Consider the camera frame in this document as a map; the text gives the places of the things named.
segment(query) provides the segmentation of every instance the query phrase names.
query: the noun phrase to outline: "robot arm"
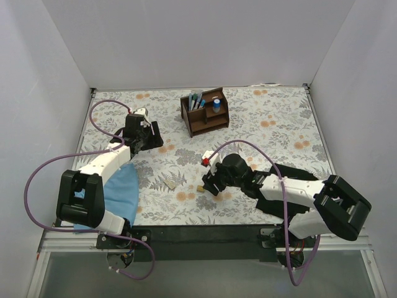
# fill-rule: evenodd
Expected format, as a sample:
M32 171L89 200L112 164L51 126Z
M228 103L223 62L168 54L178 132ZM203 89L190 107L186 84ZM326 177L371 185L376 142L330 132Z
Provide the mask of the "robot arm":
M207 151L203 159L213 152ZM214 196L227 186L240 187L248 197L258 199L256 207L283 218L283 194L279 177L270 172L253 171L238 154L223 161L216 154L203 176L204 189ZM350 241L357 239L371 210L371 204L343 178L330 175L317 180L312 174L279 166L288 196L288 231L298 239L334 233Z
M116 235L122 234L124 228L129 228L128 220L105 209L104 185L139 151L161 147L163 140L157 122L149 122L148 111L145 108L128 114L125 127L115 134L119 135L121 132L124 146L112 150L121 142L113 138L108 145L108 153L99 155L77 171L66 170L62 174L56 207L56 216L60 220ZM80 198L76 193L83 189L84 198Z

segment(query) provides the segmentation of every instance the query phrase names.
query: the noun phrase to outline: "blue towel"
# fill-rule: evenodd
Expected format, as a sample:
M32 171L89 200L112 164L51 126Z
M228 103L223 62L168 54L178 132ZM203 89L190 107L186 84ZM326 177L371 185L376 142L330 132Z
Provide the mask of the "blue towel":
M75 193L76 197L84 197L84 190ZM134 223L139 201L139 184L136 169L132 163L123 165L116 171L104 186L105 209L126 218L131 225ZM85 225L74 225L75 229L89 228Z

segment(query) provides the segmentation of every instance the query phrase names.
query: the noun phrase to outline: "tabletop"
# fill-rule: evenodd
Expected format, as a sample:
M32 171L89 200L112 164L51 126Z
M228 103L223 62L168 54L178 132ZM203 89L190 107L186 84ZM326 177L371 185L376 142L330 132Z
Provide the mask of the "tabletop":
M134 225L279 224L281 219L255 208L256 200L239 189L226 188L218 196L197 192L208 169L201 163L206 150L223 143L247 140L265 151L275 162L305 169L317 178L331 174L331 168L304 88L224 88L230 125L190 138L181 118L180 98L202 89L97 92L92 104L116 99L131 108L146 107L150 121L157 120L164 146L141 151L132 163L139 177L139 206ZM103 103L93 120L109 132L124 126L126 110ZM86 119L81 152L104 149L110 137L97 131ZM240 154L252 169L268 171L270 163L255 149L234 143L221 156ZM76 168L95 156L81 156ZM176 184L170 190L164 179Z

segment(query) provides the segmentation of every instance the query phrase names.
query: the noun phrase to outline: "wooden organizer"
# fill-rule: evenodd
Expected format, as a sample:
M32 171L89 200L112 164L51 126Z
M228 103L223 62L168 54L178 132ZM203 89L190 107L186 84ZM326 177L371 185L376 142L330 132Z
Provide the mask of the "wooden organizer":
M204 107L193 111L189 111L189 97L181 98L181 116L185 120L191 138L194 135L229 127L228 101L222 90L223 88L216 88L203 92L202 99L205 100ZM212 109L214 101L212 98L214 96L218 96L218 99L221 101L221 107L218 113L214 113Z

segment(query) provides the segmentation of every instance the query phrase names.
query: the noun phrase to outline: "white wall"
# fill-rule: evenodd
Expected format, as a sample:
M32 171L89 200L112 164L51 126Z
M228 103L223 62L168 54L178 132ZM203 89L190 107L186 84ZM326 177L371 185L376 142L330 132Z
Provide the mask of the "white wall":
M354 0L43 0L99 89L309 83Z
M76 150L89 87L41 0L0 0L0 297L25 297L42 229L25 214L23 190L45 160ZM33 181L30 202L55 219L59 161Z
M397 2L356 0L312 84L337 173L371 203L366 226L397 293Z

